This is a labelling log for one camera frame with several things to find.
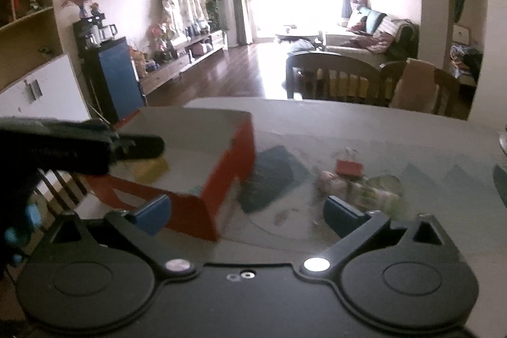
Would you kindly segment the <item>red cardboard box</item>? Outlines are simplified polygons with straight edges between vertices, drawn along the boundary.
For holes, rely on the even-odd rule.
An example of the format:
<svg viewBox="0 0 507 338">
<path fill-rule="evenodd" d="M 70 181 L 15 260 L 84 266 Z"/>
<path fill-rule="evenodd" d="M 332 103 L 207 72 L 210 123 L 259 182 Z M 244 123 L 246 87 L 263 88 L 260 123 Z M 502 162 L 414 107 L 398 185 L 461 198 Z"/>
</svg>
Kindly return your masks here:
<svg viewBox="0 0 507 338">
<path fill-rule="evenodd" d="M 86 178 L 94 195 L 113 208 L 128 209 L 135 198 L 171 200 L 167 228 L 216 242 L 230 221 L 242 183 L 255 162 L 253 116 L 249 112 L 176 106 L 145 107 L 118 132 L 162 137 L 169 171 L 155 183 L 135 181 L 121 161 L 104 177 Z"/>
</svg>

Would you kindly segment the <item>dark wooden dining chair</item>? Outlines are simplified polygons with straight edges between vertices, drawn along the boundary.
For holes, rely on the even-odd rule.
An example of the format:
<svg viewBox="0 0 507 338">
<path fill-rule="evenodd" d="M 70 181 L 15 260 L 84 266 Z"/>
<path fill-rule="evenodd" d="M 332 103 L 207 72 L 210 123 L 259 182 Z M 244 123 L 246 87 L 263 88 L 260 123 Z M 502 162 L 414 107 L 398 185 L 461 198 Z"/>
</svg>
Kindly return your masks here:
<svg viewBox="0 0 507 338">
<path fill-rule="evenodd" d="M 288 99 L 332 100 L 375 105 L 380 71 L 353 57 L 324 51 L 297 52 L 288 56 L 285 69 Z"/>
</svg>

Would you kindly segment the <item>red binder clip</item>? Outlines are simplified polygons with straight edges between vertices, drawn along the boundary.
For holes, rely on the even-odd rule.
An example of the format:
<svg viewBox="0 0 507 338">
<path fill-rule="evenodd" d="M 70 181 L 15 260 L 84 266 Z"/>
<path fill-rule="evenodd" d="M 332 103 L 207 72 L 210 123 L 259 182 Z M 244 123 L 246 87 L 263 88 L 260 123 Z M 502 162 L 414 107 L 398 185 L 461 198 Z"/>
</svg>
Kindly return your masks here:
<svg viewBox="0 0 507 338">
<path fill-rule="evenodd" d="M 357 155 L 358 151 L 352 148 L 341 151 L 336 161 L 335 173 L 350 179 L 362 178 L 363 164 L 356 159 Z"/>
</svg>

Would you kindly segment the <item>blue black cabinet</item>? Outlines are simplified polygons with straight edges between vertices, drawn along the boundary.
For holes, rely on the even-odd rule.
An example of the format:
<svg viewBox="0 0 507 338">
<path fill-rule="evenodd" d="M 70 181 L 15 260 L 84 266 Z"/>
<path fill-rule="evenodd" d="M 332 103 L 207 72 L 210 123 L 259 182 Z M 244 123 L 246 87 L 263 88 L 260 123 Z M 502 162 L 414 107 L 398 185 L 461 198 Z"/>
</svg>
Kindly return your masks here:
<svg viewBox="0 0 507 338">
<path fill-rule="evenodd" d="M 73 24 L 78 57 L 95 110 L 117 124 L 145 106 L 138 74 L 126 38 L 105 16 L 89 16 Z"/>
</svg>

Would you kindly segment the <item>beige sofa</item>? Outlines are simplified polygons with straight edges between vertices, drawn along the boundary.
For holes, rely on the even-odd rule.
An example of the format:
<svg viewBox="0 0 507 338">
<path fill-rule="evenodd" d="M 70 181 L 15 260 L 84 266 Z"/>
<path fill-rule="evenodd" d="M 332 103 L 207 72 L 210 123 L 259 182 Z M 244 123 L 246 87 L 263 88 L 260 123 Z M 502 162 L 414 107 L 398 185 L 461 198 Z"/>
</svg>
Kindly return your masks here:
<svg viewBox="0 0 507 338">
<path fill-rule="evenodd" d="M 353 57 L 379 68 L 392 61 L 416 57 L 419 45 L 419 27 L 407 19 L 358 7 L 345 26 L 323 31 L 325 51 Z"/>
</svg>

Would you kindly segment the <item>green label plastic jar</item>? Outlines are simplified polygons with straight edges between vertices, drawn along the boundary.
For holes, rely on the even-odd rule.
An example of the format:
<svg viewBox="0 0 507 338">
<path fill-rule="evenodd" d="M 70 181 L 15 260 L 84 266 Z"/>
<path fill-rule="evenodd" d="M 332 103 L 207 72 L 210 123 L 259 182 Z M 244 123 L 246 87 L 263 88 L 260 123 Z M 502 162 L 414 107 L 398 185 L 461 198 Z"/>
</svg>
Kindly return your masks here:
<svg viewBox="0 0 507 338">
<path fill-rule="evenodd" d="M 367 183 L 352 183 L 346 200 L 364 211 L 379 210 L 392 217 L 401 209 L 401 197 L 398 194 Z"/>
</svg>

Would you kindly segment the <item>white cupboard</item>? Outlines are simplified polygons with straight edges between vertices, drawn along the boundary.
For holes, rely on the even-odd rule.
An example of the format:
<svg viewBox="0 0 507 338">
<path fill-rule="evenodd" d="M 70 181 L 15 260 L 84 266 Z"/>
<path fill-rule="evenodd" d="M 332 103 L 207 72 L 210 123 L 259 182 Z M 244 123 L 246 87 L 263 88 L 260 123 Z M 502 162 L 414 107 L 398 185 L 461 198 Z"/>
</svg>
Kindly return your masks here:
<svg viewBox="0 0 507 338">
<path fill-rule="evenodd" d="M 90 119 L 70 58 L 63 54 L 1 92 L 2 117 Z"/>
</svg>

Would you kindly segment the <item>grey correction tape dispenser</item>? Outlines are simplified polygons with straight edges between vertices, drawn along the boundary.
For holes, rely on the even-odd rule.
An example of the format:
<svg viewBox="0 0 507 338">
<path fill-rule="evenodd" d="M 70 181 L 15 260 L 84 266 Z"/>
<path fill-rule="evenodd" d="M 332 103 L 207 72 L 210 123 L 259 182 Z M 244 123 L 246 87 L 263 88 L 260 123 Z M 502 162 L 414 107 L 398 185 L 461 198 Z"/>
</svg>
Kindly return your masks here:
<svg viewBox="0 0 507 338">
<path fill-rule="evenodd" d="M 401 181 L 391 174 L 368 178 L 367 184 L 368 186 L 375 189 L 380 189 L 397 194 L 403 193 L 403 185 Z"/>
</svg>

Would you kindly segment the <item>near wooden chair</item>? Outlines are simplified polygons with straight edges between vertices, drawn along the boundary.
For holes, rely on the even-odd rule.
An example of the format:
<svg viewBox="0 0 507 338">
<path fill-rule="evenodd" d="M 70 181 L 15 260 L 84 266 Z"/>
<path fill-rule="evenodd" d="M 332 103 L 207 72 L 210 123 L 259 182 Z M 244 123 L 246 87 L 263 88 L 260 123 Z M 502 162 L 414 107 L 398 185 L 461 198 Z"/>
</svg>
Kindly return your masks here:
<svg viewBox="0 0 507 338">
<path fill-rule="evenodd" d="M 40 178 L 29 201 L 37 207 L 42 221 L 74 210 L 88 195 L 88 186 L 75 173 L 40 172 Z"/>
</svg>

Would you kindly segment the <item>pink pig figurine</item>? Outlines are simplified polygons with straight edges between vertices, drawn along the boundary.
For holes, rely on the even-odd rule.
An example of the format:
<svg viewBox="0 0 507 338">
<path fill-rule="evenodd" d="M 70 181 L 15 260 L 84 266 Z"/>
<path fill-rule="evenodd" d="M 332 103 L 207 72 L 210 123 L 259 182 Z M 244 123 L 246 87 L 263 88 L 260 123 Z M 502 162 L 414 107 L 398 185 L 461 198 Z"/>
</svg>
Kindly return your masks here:
<svg viewBox="0 0 507 338">
<path fill-rule="evenodd" d="M 335 195 L 340 198 L 344 198 L 348 191 L 348 182 L 329 171 L 320 172 L 316 186 L 322 194 Z"/>
</svg>

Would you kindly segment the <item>wooden tv cabinet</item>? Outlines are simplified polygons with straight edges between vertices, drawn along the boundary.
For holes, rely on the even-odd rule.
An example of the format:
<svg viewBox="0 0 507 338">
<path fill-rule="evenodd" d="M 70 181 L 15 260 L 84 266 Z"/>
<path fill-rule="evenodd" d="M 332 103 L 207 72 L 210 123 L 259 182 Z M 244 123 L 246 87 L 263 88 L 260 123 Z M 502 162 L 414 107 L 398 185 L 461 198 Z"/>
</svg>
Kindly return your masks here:
<svg viewBox="0 0 507 338">
<path fill-rule="evenodd" d="M 226 48 L 227 34 L 222 30 L 198 35 L 175 46 L 177 53 L 175 59 L 157 63 L 155 70 L 148 72 L 140 79 L 143 94 L 149 95 L 170 80 L 181 78 L 184 72 Z"/>
</svg>

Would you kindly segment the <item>wooden chair with cloth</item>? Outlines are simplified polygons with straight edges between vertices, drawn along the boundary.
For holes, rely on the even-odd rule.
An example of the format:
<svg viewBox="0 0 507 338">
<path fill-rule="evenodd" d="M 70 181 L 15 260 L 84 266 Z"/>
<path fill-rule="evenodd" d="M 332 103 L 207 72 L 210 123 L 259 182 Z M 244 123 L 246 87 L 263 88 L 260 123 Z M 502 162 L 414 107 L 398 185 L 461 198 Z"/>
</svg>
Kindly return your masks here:
<svg viewBox="0 0 507 338">
<path fill-rule="evenodd" d="M 455 112 L 460 82 L 432 63 L 414 58 L 384 63 L 380 76 L 380 106 L 448 118 Z"/>
</svg>

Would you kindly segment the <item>yellow small box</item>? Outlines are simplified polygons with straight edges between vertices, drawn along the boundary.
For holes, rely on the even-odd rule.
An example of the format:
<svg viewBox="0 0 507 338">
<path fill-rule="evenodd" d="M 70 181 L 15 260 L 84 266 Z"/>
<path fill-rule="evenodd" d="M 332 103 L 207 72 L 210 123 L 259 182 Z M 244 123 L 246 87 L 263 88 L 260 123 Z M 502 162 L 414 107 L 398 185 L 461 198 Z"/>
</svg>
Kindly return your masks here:
<svg viewBox="0 0 507 338">
<path fill-rule="evenodd" d="M 142 184 L 155 183 L 169 171 L 169 165 L 163 157 L 152 160 L 136 160 L 129 163 L 135 181 Z"/>
</svg>

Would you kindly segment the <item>round coffee table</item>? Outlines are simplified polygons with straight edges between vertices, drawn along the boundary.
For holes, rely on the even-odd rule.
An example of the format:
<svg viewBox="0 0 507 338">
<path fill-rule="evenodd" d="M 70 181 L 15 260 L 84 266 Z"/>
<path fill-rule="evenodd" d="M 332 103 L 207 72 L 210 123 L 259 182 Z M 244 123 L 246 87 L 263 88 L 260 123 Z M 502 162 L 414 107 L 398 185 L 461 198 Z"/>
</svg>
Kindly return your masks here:
<svg viewBox="0 0 507 338">
<path fill-rule="evenodd" d="M 304 40 L 309 42 L 315 49 L 323 49 L 322 32 L 312 29 L 301 29 L 295 26 L 284 26 L 275 34 L 277 42 L 297 42 Z"/>
</svg>

